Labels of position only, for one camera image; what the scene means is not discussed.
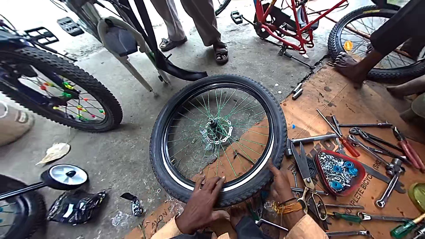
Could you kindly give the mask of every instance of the red-handled pliers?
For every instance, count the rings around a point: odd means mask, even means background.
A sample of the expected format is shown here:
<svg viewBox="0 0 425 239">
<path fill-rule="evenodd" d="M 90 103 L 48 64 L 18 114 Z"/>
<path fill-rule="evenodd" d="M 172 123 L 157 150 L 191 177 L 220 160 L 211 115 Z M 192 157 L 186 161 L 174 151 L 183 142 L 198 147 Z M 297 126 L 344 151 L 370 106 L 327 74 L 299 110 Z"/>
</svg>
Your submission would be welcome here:
<svg viewBox="0 0 425 239">
<path fill-rule="evenodd" d="M 404 154 L 410 159 L 412 165 L 420 169 L 422 172 L 425 172 L 425 165 L 419 157 L 418 153 L 413 149 L 410 145 L 409 141 L 407 141 L 406 137 L 397 129 L 397 127 L 393 128 L 394 136 L 397 138 L 398 145 L 403 149 Z"/>
</svg>

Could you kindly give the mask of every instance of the red screwdriver handle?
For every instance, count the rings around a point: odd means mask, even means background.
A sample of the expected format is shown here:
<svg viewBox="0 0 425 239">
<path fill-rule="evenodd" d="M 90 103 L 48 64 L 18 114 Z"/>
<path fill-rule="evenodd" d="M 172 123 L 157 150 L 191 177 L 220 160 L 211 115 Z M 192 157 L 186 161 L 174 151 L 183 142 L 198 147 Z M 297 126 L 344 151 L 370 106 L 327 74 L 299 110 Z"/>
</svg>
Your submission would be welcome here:
<svg viewBox="0 0 425 239">
<path fill-rule="evenodd" d="M 357 158 L 358 156 L 360 156 L 360 153 L 348 142 L 346 137 L 341 137 L 340 140 L 344 147 L 348 150 L 348 152 L 350 152 L 353 157 Z"/>
<path fill-rule="evenodd" d="M 418 163 L 419 167 L 421 168 L 421 170 L 425 170 L 425 165 L 422 162 L 421 158 L 419 157 L 418 153 L 413 149 L 412 145 L 409 143 L 409 141 L 406 140 L 406 144 L 407 147 L 410 149 L 410 153 L 413 155 L 413 157 L 415 158 L 416 162 Z"/>
<path fill-rule="evenodd" d="M 412 165 L 417 168 L 420 169 L 421 167 L 419 166 L 415 156 L 412 154 L 412 148 L 409 147 L 409 145 L 407 144 L 406 141 L 402 140 L 398 142 L 398 145 L 403 149 L 404 154 L 409 158 L 410 162 L 412 163 Z"/>
</svg>

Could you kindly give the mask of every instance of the scissors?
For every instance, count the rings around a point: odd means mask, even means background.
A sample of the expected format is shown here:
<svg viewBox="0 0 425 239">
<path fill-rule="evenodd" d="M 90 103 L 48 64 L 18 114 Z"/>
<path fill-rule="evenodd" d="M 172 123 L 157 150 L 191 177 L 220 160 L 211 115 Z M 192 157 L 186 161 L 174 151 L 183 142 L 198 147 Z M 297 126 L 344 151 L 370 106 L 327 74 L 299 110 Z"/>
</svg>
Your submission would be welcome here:
<svg viewBox="0 0 425 239">
<path fill-rule="evenodd" d="M 323 207 L 321 210 L 319 210 L 317 205 L 320 202 L 324 205 L 325 202 L 323 201 L 322 197 L 320 197 L 320 195 L 316 193 L 315 185 L 314 185 L 313 180 L 311 178 L 309 166 L 307 164 L 307 156 L 306 156 L 306 152 L 304 150 L 304 146 L 303 146 L 302 143 L 300 143 L 300 154 L 299 155 L 298 155 L 297 149 L 295 148 L 293 143 L 291 143 L 291 149 L 292 149 L 295 161 L 297 162 L 298 170 L 300 171 L 301 177 L 303 178 L 304 185 L 305 185 L 303 196 L 298 199 L 298 202 L 301 203 L 301 205 L 303 206 L 304 213 L 307 214 L 307 210 L 308 210 L 308 207 L 309 207 L 308 201 L 313 200 L 314 203 L 312 203 L 312 204 L 314 205 L 315 214 L 322 221 L 324 221 L 328 217 L 327 212 L 326 212 L 326 208 Z M 309 197 L 307 199 L 306 195 L 309 191 L 311 191 L 312 195 L 311 195 L 311 197 Z"/>
</svg>

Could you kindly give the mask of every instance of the bicycle seat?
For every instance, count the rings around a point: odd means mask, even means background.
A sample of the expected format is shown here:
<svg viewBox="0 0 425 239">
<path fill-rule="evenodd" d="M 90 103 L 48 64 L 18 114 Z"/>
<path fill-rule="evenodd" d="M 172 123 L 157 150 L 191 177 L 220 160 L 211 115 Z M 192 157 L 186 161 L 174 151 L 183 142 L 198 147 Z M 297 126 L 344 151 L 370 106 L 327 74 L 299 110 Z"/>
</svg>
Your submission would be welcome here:
<svg viewBox="0 0 425 239">
<path fill-rule="evenodd" d="M 301 10 L 301 8 L 298 8 L 297 10 L 297 16 L 298 16 L 298 22 L 300 24 L 300 27 L 303 28 L 307 25 L 306 21 L 306 16 L 304 14 L 304 12 Z M 319 21 L 315 22 L 312 26 L 311 29 L 314 31 L 319 27 Z"/>
</svg>

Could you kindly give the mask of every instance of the training wheel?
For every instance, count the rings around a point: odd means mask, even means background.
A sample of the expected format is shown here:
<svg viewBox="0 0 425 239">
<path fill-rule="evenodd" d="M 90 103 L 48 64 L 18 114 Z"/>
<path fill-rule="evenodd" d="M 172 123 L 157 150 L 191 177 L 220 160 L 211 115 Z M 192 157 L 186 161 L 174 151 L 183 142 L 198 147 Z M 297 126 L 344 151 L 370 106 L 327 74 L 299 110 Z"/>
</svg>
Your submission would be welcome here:
<svg viewBox="0 0 425 239">
<path fill-rule="evenodd" d="M 41 181 L 48 187 L 57 190 L 74 190 L 88 180 L 86 171 L 70 164 L 58 164 L 44 171 Z"/>
</svg>

